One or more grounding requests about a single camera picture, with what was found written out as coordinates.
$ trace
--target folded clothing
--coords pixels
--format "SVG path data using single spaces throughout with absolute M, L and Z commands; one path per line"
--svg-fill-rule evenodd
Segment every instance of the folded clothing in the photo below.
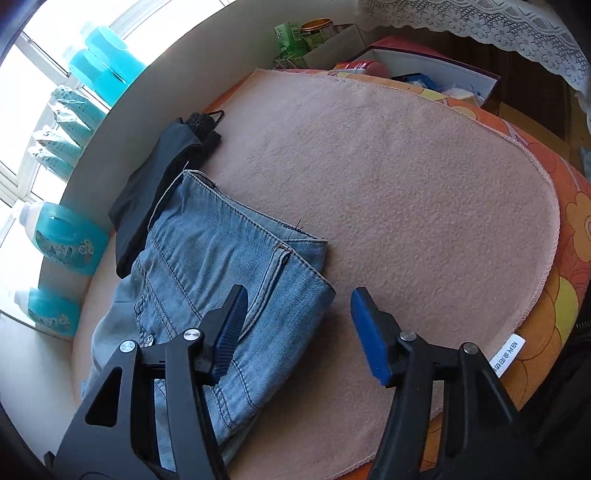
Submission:
M 194 113 L 186 124 L 177 118 L 160 134 L 146 161 L 131 174 L 127 185 L 109 210 L 117 231 L 115 258 L 117 275 L 124 278 L 144 249 L 148 221 L 166 188 L 185 168 L 200 168 L 221 137 L 213 129 L 216 121 Z
M 251 210 L 188 170 L 165 191 L 148 229 L 145 249 L 93 335 L 86 391 L 121 342 L 168 342 L 198 327 L 234 284 L 244 285 L 248 312 L 229 371 L 204 389 L 227 463 L 335 297 L 319 273 L 327 242 Z M 155 408 L 161 461 L 173 469 L 165 381 L 156 382 Z

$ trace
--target lace curtain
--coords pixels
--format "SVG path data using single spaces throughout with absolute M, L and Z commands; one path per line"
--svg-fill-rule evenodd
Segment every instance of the lace curtain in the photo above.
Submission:
M 357 23 L 428 28 L 472 37 L 542 64 L 575 89 L 591 131 L 589 62 L 559 17 L 521 0 L 358 0 Z

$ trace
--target window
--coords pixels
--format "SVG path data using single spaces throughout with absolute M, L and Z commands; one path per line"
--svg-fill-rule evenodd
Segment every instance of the window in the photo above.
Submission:
M 29 322 L 8 289 L 35 287 L 43 256 L 10 215 L 18 199 L 59 203 L 65 182 L 27 153 L 33 131 L 55 128 L 47 106 L 57 85 L 93 98 L 67 71 L 91 28 L 108 25 L 144 63 L 233 0 L 47 0 L 0 65 L 0 309 Z

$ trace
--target blue denim jeans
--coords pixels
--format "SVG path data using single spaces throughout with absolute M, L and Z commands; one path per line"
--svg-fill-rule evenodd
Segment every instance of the blue denim jeans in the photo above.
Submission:
M 145 250 L 93 335 L 87 385 L 122 341 L 167 342 L 244 285 L 248 313 L 232 364 L 218 385 L 205 387 L 227 463 L 335 297 L 319 273 L 327 242 L 226 197 L 198 171 L 176 178 L 148 229 Z M 164 381 L 156 383 L 155 406 L 161 461 L 173 469 Z

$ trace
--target white tag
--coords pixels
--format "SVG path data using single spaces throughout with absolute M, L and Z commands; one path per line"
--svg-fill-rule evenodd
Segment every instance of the white tag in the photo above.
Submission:
M 495 371 L 497 377 L 501 377 L 505 370 L 509 368 L 511 362 L 515 360 L 521 348 L 525 345 L 525 339 L 513 333 L 501 350 L 490 361 L 492 369 Z

